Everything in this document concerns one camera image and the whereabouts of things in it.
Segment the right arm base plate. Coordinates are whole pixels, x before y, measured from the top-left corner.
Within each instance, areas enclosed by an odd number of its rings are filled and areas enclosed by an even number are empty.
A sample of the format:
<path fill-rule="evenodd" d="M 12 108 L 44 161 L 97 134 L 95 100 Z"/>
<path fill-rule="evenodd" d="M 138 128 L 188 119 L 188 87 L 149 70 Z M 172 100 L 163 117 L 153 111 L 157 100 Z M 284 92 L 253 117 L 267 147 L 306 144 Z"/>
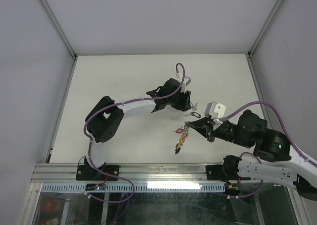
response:
<path fill-rule="evenodd" d="M 226 175 L 222 172 L 222 165 L 207 165 L 205 169 L 207 180 L 226 180 Z"/>

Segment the large keyring with yellow grip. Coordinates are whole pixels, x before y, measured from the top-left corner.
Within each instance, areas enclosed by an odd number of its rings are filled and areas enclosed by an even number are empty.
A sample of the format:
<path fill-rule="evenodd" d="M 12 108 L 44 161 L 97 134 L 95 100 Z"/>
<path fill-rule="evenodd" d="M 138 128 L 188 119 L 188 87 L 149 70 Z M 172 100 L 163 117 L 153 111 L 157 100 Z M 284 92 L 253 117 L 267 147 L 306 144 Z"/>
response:
<path fill-rule="evenodd" d="M 189 124 L 190 124 L 190 122 L 186 121 L 186 122 L 184 122 L 183 126 L 181 126 L 180 128 L 175 130 L 175 133 L 179 134 L 178 142 L 175 145 L 175 154 L 176 155 L 180 152 L 182 146 L 184 145 L 186 139 L 189 136 L 189 130 L 190 130 Z"/>

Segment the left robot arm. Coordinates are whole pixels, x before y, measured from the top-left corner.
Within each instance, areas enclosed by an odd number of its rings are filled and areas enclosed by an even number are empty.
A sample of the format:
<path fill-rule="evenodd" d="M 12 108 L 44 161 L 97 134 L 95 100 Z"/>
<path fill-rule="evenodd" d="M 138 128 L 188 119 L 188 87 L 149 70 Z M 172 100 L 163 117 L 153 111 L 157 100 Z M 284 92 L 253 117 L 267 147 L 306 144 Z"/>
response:
<path fill-rule="evenodd" d="M 104 96 L 87 115 L 84 134 L 89 137 L 88 155 L 83 165 L 77 166 L 76 180 L 117 181 L 119 166 L 107 166 L 104 159 L 106 142 L 114 137 L 121 122 L 142 113 L 154 113 L 166 106 L 186 112 L 191 109 L 191 92 L 186 89 L 190 82 L 168 79 L 164 85 L 146 92 L 142 97 L 116 102 Z"/>

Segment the key with blue tag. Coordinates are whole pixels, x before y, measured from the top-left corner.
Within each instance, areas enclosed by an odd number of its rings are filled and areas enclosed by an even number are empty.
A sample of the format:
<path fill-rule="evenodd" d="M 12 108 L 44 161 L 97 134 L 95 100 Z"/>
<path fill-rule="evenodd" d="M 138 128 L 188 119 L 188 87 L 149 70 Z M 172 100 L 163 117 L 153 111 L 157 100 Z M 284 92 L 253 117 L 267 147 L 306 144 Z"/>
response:
<path fill-rule="evenodd" d="M 190 106 L 191 106 L 191 110 L 192 110 L 192 111 L 195 112 L 195 111 L 197 110 L 197 104 L 198 104 L 198 103 L 193 103 L 192 101 L 190 101 Z"/>

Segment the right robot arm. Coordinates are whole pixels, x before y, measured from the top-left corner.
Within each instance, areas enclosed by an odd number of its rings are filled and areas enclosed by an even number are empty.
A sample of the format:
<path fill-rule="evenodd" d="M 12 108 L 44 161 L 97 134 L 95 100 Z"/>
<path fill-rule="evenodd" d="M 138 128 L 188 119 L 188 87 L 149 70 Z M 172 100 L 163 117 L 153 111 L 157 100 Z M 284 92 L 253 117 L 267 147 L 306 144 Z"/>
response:
<path fill-rule="evenodd" d="M 254 148 L 252 155 L 258 162 L 225 156 L 222 166 L 216 169 L 219 179 L 257 178 L 294 189 L 306 199 L 317 199 L 316 160 L 295 147 L 284 133 L 269 129 L 267 121 L 250 110 L 243 112 L 237 124 L 204 117 L 187 125 L 209 142 L 221 139 Z"/>

